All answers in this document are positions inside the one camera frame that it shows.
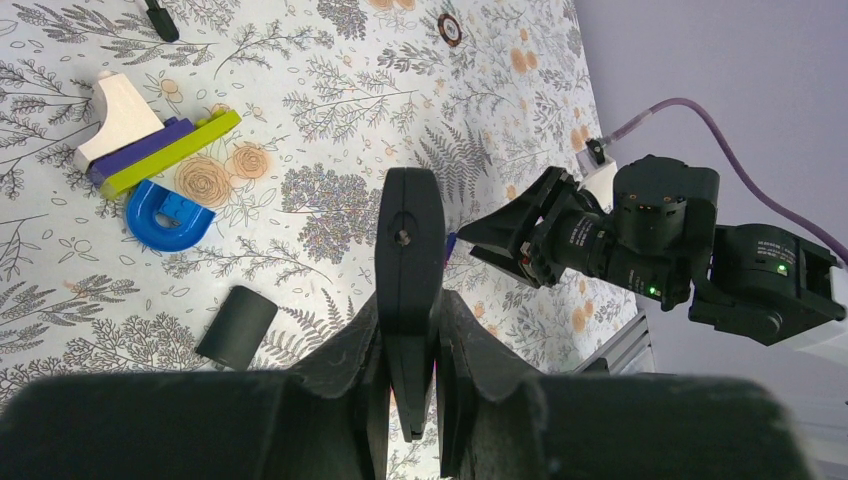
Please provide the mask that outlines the black battery cover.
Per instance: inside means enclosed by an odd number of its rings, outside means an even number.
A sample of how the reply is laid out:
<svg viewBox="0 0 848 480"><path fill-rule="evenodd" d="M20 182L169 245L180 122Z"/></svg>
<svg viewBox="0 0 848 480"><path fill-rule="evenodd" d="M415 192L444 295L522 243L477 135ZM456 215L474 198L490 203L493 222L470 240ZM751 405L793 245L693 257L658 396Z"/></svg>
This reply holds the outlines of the black battery cover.
<svg viewBox="0 0 848 480"><path fill-rule="evenodd" d="M235 286L195 349L201 357L236 371L251 365L278 306L244 286Z"/></svg>

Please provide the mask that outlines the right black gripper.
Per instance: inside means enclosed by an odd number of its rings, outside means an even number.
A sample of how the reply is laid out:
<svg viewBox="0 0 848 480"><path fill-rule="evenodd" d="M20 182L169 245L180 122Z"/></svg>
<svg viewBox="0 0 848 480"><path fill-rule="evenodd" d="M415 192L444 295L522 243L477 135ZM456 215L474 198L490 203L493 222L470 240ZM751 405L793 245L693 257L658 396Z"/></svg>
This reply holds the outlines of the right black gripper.
<svg viewBox="0 0 848 480"><path fill-rule="evenodd" d="M526 286L554 286L565 265L559 252L568 222L586 210L580 203L578 183L561 167L548 167L526 190L493 213L463 227L457 237L475 245L470 255ZM515 246L516 257L481 246Z"/></svg>

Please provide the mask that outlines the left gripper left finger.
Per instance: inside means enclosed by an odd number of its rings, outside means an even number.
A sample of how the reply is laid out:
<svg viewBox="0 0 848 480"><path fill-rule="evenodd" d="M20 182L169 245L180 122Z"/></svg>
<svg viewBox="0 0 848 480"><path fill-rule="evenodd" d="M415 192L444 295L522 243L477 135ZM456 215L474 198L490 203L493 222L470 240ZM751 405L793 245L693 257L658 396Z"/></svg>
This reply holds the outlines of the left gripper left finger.
<svg viewBox="0 0 848 480"><path fill-rule="evenodd" d="M68 375L1 417L5 479L382 479L388 375L374 300L283 370Z"/></svg>

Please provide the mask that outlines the black remote control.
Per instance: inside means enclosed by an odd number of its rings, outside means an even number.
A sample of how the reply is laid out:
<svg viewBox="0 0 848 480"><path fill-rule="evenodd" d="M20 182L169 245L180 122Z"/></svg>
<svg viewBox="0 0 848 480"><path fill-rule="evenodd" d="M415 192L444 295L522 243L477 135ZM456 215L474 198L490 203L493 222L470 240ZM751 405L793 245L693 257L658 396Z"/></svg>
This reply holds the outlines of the black remote control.
<svg viewBox="0 0 848 480"><path fill-rule="evenodd" d="M387 171L375 244L378 322L404 441L423 437L432 390L445 262L434 173Z"/></svg>

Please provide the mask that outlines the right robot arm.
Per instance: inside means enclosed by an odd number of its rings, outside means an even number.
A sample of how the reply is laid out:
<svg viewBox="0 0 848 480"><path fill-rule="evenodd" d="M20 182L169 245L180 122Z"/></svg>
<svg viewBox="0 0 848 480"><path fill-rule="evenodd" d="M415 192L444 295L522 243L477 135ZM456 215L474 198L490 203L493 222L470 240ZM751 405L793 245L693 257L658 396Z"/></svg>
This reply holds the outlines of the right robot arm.
<svg viewBox="0 0 848 480"><path fill-rule="evenodd" d="M847 269L783 228L717 221L720 178L647 156L584 180L547 169L527 190L459 230L472 255L533 288L573 270L686 305L718 332L847 362Z"/></svg>

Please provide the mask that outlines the floral table mat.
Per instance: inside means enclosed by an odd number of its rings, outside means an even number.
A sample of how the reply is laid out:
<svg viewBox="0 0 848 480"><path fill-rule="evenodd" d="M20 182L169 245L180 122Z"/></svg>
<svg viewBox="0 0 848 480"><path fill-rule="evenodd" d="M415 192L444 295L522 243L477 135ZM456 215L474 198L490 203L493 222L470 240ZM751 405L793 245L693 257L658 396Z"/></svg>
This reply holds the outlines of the floral table mat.
<svg viewBox="0 0 848 480"><path fill-rule="evenodd" d="M144 1L1 5L1 403L55 376L225 372L195 349L235 286L278 306L251 367L283 369L346 327L375 289L381 190L430 169L455 231L543 170L580 170L599 131L570 1ZM155 176L215 213L168 253L130 232L127 196L73 165L101 124L102 71L161 119L241 123ZM386 475L439 475L436 422Z"/></svg>

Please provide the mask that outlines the blue plastic piece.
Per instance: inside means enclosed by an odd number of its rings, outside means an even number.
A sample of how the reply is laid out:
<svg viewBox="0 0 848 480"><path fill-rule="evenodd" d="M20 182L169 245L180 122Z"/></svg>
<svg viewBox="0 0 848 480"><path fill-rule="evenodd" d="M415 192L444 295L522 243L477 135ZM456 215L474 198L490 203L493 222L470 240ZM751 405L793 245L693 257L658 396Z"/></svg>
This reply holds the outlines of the blue plastic piece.
<svg viewBox="0 0 848 480"><path fill-rule="evenodd" d="M150 180L135 188L125 212L131 234L144 246L162 252L192 248L214 218L212 210Z"/></svg>

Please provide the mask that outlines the green yellow block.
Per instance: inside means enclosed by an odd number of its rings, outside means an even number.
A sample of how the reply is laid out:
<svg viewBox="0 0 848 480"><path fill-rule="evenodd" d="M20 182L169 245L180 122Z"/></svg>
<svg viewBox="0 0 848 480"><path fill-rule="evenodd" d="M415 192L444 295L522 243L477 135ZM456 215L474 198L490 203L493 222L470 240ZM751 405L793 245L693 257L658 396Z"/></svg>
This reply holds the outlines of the green yellow block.
<svg viewBox="0 0 848 480"><path fill-rule="evenodd" d="M193 123L171 118L165 128L97 160L90 170L99 193L113 200L188 158L241 123L235 111L219 111Z"/></svg>

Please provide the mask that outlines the AAA battery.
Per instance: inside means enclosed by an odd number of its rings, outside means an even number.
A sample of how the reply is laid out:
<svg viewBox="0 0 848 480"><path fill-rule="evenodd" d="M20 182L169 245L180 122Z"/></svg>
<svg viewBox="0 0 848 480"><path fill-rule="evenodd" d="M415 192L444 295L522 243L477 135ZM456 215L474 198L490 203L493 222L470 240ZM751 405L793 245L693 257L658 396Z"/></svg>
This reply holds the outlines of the AAA battery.
<svg viewBox="0 0 848 480"><path fill-rule="evenodd" d="M455 245L457 242L457 234L455 232L450 232L446 238L445 243L445 256L444 256L444 265L447 266L452 253L454 251Z"/></svg>

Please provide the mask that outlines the black tripod mic stand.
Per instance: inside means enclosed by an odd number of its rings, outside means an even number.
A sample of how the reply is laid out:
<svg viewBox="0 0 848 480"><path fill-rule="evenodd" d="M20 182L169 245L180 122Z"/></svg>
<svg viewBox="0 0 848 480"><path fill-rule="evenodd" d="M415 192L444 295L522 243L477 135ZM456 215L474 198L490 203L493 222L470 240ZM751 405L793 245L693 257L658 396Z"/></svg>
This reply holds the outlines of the black tripod mic stand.
<svg viewBox="0 0 848 480"><path fill-rule="evenodd" d="M159 4L158 0L144 0L146 14L160 39L166 43L174 43L180 39L179 30L170 13Z"/></svg>

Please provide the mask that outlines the white purple block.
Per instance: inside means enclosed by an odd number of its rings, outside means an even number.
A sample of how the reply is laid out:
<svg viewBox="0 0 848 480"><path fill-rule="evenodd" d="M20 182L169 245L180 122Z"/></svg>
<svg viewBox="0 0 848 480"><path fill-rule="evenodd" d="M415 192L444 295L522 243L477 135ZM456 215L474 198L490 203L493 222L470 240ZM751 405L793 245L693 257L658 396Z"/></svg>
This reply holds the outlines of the white purple block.
<svg viewBox="0 0 848 480"><path fill-rule="evenodd" d="M188 119L161 120L122 73L100 72L92 103L101 124L76 148L73 165L96 187L195 130Z"/></svg>

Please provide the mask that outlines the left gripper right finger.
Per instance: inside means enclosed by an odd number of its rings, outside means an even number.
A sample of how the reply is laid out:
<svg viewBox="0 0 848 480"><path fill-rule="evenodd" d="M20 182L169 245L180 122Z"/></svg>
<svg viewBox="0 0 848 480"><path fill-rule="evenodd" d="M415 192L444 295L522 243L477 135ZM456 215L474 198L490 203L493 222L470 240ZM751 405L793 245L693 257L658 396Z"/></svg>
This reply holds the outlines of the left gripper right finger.
<svg viewBox="0 0 848 480"><path fill-rule="evenodd" d="M789 411L747 380L545 374L442 295L440 467L454 479L815 479Z"/></svg>

